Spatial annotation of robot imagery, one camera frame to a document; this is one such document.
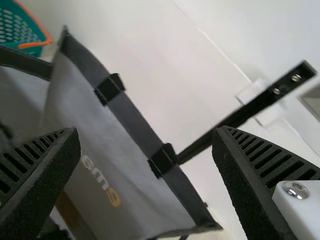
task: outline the teal plastic basket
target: teal plastic basket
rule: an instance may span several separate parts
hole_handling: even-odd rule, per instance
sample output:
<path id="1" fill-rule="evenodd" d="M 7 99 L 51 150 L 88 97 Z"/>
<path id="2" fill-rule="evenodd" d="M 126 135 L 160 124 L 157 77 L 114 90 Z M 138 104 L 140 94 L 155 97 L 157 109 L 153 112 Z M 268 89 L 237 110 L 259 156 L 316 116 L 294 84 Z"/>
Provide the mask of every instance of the teal plastic basket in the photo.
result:
<path id="1" fill-rule="evenodd" d="M 0 45 L 40 57 L 50 37 L 17 0 L 0 0 Z"/>

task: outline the printed logo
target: printed logo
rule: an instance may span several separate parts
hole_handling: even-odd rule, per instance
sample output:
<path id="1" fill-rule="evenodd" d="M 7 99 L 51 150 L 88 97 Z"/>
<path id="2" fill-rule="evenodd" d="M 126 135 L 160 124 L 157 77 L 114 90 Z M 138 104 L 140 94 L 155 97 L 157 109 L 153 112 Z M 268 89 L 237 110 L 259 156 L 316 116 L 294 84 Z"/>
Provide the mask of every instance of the printed logo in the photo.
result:
<path id="1" fill-rule="evenodd" d="M 82 155 L 81 162 L 96 178 L 96 181 L 101 185 L 101 188 L 106 191 L 106 195 L 114 208 L 119 207 L 121 201 L 117 192 L 109 186 L 109 183 L 102 172 L 94 166 L 94 163 L 87 155 Z"/>

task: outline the black metal bar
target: black metal bar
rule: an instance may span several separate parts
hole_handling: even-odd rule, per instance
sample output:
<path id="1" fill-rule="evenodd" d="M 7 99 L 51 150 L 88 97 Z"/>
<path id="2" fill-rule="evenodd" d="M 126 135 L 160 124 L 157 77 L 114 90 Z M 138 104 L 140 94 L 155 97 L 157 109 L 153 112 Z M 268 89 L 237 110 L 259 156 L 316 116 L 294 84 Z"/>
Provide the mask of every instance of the black metal bar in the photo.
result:
<path id="1" fill-rule="evenodd" d="M 189 235 L 181 236 L 179 240 L 187 240 L 188 237 L 189 237 Z"/>
<path id="2" fill-rule="evenodd" d="M 315 76 L 316 73 L 316 70 L 304 60 L 248 104 L 231 113 L 207 133 L 199 137 L 186 149 L 180 152 L 177 156 L 178 164 L 184 164 L 206 148 L 210 147 L 212 144 L 212 130 L 214 128 L 219 128 L 224 125 L 238 128 L 249 118 L 258 114 L 265 108 L 273 105 L 285 95 L 304 84 L 307 80 Z"/>

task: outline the screw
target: screw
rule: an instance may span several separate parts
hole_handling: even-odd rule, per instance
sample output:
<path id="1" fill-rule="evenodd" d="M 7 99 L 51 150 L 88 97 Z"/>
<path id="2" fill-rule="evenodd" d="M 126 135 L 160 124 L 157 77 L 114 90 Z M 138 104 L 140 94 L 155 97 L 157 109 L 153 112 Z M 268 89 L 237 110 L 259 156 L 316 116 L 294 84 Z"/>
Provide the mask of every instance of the screw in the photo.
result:
<path id="1" fill-rule="evenodd" d="M 299 74 L 295 74 L 291 77 L 291 80 L 297 83 L 301 80 L 301 76 Z"/>
<path id="2" fill-rule="evenodd" d="M 310 195 L 308 189 L 296 181 L 286 181 L 282 184 L 282 189 L 291 197 L 302 200 Z"/>
<path id="3" fill-rule="evenodd" d="M 274 89 L 272 90 L 272 92 L 273 92 L 274 94 L 277 94 L 277 95 L 280 94 L 280 90 L 279 90 L 278 88 L 274 88 Z"/>
<path id="4" fill-rule="evenodd" d="M 292 183 L 292 187 L 294 187 L 294 188 L 296 188 L 296 189 L 300 189 L 300 190 L 302 190 L 302 186 L 299 184 L 299 183 Z"/>

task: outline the ribbed rubber surface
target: ribbed rubber surface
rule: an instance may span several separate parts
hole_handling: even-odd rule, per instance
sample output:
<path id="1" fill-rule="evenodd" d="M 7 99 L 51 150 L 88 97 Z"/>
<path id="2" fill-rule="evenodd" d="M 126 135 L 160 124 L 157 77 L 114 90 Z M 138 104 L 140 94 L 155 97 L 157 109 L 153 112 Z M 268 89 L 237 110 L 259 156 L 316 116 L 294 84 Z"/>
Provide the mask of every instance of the ribbed rubber surface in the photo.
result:
<path id="1" fill-rule="evenodd" d="M 320 168 L 298 155 L 244 131 L 226 129 L 271 195 L 281 181 L 320 180 Z"/>
<path id="2" fill-rule="evenodd" d="M 11 173 L 2 172 L 0 177 L 9 188 L 7 193 L 3 186 L 1 190 L 1 197 L 9 199 L 0 208 L 0 239 L 36 239 L 80 160 L 78 132 L 75 128 L 52 132 L 5 156 L 2 163 Z"/>
<path id="3" fill-rule="evenodd" d="M 280 181 L 318 180 L 320 169 L 247 132 L 213 130 L 212 156 L 248 240 L 296 240 L 272 200 Z"/>
<path id="4" fill-rule="evenodd" d="M 62 129 L 45 134 L 0 154 L 0 208 L 24 183 L 66 131 Z"/>

